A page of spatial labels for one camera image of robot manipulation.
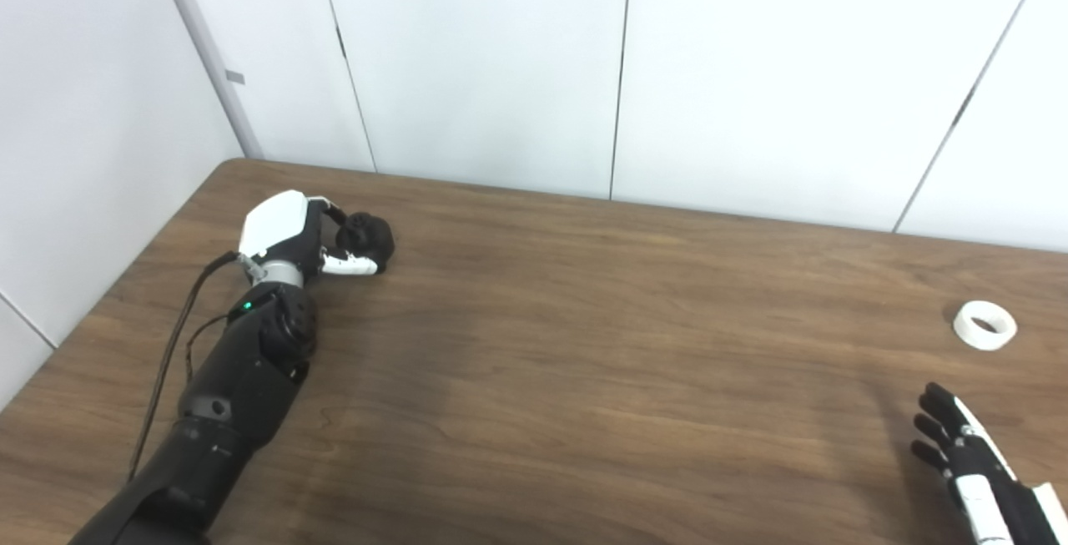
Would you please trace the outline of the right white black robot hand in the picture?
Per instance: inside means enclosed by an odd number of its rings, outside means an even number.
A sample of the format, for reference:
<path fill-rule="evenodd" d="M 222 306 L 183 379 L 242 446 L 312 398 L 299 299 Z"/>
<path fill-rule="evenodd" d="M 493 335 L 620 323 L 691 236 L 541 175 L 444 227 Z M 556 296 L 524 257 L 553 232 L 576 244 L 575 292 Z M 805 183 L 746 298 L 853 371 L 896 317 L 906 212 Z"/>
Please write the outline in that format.
<path fill-rule="evenodd" d="M 918 396 L 912 454 L 945 480 L 975 544 L 1065 544 L 1067 518 L 1052 484 L 1027 487 L 977 416 L 944 386 Z"/>

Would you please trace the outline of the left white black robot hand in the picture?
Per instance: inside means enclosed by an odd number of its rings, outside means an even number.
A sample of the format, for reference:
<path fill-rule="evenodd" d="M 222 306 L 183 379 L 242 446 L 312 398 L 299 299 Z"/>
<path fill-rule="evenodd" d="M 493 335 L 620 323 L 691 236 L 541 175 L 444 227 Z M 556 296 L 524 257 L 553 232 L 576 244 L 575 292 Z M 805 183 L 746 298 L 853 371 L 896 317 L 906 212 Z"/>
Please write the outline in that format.
<path fill-rule="evenodd" d="M 332 200 L 298 190 L 271 196 L 249 211 L 238 242 L 238 262 L 250 283 L 279 282 L 302 287 L 323 274 L 384 274 L 384 260 L 325 245 L 324 218 L 339 228 L 348 219 Z"/>

